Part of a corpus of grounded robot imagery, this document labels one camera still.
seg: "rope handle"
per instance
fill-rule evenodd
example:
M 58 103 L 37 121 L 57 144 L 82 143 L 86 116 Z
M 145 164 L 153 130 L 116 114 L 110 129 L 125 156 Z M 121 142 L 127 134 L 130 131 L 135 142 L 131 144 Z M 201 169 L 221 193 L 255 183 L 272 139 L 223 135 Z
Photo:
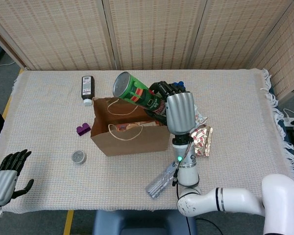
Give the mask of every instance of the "rope handle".
M 111 134 L 114 138 L 116 138 L 116 139 L 118 139 L 118 140 L 121 140 L 121 141 L 131 141 L 131 140 L 135 139 L 136 137 L 138 137 L 138 136 L 141 134 L 141 132 L 143 131 L 143 126 L 141 126 L 141 127 L 142 127 L 142 128 L 141 128 L 141 131 L 140 131 L 136 136 L 134 136 L 134 137 L 132 137 L 132 138 L 130 138 L 130 139 L 122 139 L 122 138 L 119 138 L 119 137 L 115 136 L 115 135 L 111 132 L 111 128 L 110 128 L 110 126 L 115 126 L 115 125 L 113 125 L 113 124 L 109 124 L 109 125 L 108 125 L 108 129 L 109 129 L 110 134 Z
M 138 106 L 136 106 L 136 107 L 135 107 L 131 112 L 129 112 L 128 114 L 114 114 L 114 113 L 112 113 L 112 112 L 109 110 L 109 107 L 110 107 L 111 105 L 117 103 L 118 101 L 119 101 L 119 99 L 117 99 L 116 101 L 113 101 L 111 104 L 108 105 L 108 107 L 107 107 L 107 111 L 108 111 L 108 113 L 110 113 L 110 114 L 112 114 L 112 115 L 124 116 L 124 115 L 129 115 L 129 114 L 133 113 L 133 112 L 138 108 Z

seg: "silver wrapper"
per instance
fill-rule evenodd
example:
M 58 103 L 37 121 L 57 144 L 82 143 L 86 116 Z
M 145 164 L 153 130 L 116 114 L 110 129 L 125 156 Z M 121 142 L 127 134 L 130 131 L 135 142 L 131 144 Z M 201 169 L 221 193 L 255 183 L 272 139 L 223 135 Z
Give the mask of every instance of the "silver wrapper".
M 212 130 L 212 127 L 202 125 L 191 133 L 194 139 L 196 156 L 209 156 Z

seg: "pringles can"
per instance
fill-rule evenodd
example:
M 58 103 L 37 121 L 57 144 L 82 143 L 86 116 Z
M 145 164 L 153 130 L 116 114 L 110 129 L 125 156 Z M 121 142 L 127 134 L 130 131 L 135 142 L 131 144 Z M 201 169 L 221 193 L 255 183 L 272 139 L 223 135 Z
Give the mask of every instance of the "pringles can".
M 113 85 L 113 96 L 157 114 L 165 112 L 165 101 L 128 72 L 122 72 L 117 77 Z

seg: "brown paper bag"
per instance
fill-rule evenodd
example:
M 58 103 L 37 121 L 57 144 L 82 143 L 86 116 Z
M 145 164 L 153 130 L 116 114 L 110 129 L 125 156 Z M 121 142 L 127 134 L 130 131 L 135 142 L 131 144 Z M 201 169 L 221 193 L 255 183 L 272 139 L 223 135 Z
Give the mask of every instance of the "brown paper bag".
M 165 151 L 168 148 L 170 133 L 166 126 L 138 126 L 126 131 L 111 130 L 112 134 L 118 137 L 118 139 L 115 138 L 109 132 L 109 124 L 117 125 L 154 120 L 149 117 L 141 107 L 137 107 L 136 110 L 132 112 L 136 106 L 124 100 L 119 100 L 109 106 L 109 104 L 116 100 L 117 98 L 93 99 L 96 118 L 91 130 L 91 139 L 105 155 L 116 156 L 157 152 Z

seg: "purple block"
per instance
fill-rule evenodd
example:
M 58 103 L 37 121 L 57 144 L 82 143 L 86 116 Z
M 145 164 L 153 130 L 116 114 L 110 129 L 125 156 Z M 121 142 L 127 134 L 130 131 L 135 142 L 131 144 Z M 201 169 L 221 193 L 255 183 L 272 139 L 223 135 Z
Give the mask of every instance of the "purple block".
M 89 132 L 91 130 L 91 128 L 89 127 L 89 125 L 87 123 L 83 123 L 82 126 L 78 126 L 76 128 L 76 132 L 78 133 L 79 136 L 84 135 L 85 133 Z

